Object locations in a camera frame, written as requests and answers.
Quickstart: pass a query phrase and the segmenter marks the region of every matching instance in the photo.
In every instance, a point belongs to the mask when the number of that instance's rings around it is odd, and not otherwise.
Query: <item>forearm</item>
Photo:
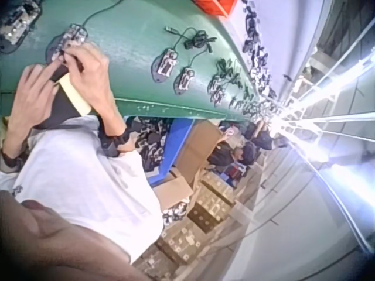
[[[108,108],[103,108],[98,111],[101,119],[103,120],[104,131],[107,136],[121,136],[126,130],[126,123],[118,112],[115,104]],[[130,152],[135,149],[134,142],[130,138],[129,141],[117,147],[117,150],[121,152]]]
[[[6,174],[19,171],[19,165],[17,165],[16,159],[23,152],[25,139],[26,136],[12,132],[12,130],[8,131],[0,155],[0,171]]]
[[[28,133],[18,132],[12,128],[8,128],[2,151],[11,159],[16,159],[23,152],[23,143]]]
[[[98,113],[103,120],[107,136],[121,136],[124,133],[127,126],[115,106],[103,108]]]

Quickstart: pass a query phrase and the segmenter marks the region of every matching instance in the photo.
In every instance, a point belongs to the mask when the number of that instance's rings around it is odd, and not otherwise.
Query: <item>sleeve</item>
[[[108,158],[112,166],[120,168],[123,172],[133,176],[146,176],[142,165],[142,157],[136,151],[120,153],[118,157]]]
[[[18,173],[6,174],[0,172],[0,190],[6,190],[8,192],[13,192],[13,187],[18,177]]]
[[[18,174],[18,167],[8,167],[0,153],[0,190],[12,192]]]

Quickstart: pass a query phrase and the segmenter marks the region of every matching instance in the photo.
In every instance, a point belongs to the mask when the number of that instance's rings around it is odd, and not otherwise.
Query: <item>circuit board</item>
[[[76,46],[83,44],[87,36],[88,34],[85,28],[80,25],[71,24],[62,37],[60,37],[60,40],[53,51],[51,60],[54,61],[61,56],[70,44]]]
[[[1,21],[0,35],[11,45],[18,44],[26,36],[31,24],[38,18],[41,8],[35,1],[27,0],[21,6],[10,11]]]

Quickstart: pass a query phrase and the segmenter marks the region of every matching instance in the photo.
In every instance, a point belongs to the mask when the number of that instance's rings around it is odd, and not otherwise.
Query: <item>worker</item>
[[[103,120],[105,134],[123,140],[118,157],[103,154],[96,116],[70,119],[63,125],[78,125],[70,129],[32,130],[51,114],[58,86],[50,77],[63,61],[71,84]],[[127,140],[108,64],[85,43],[46,67],[24,69],[0,158],[2,275],[6,263],[35,280],[148,280],[131,263],[160,236],[162,213],[141,157]],[[21,168],[25,141],[31,153]]]

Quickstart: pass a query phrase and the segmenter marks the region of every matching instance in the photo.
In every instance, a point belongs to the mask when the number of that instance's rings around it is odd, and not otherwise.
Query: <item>green conveyor belt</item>
[[[110,6],[110,0],[45,0],[43,15],[37,20],[20,48],[2,55],[1,112],[10,112],[13,94],[20,74],[28,64],[44,63],[46,46],[71,23],[82,23],[86,17]],[[213,53],[196,59],[195,80],[189,91],[181,96],[173,92],[173,82],[182,67],[201,50],[185,50],[183,40],[177,47],[179,63],[169,80],[155,84],[151,64],[167,47],[173,46],[178,36],[164,31],[171,26],[180,32],[193,26],[217,37]],[[207,94],[207,85],[216,73],[220,58],[233,61],[233,42],[219,21],[205,15],[191,0],[125,0],[116,8],[92,18],[86,26],[89,38],[110,58],[111,88],[124,115],[173,116],[188,118],[241,119],[240,111],[229,110],[232,97],[243,97],[243,91],[230,85],[225,100],[215,108]],[[194,32],[187,32],[188,37]],[[242,81],[247,81],[242,70]]]

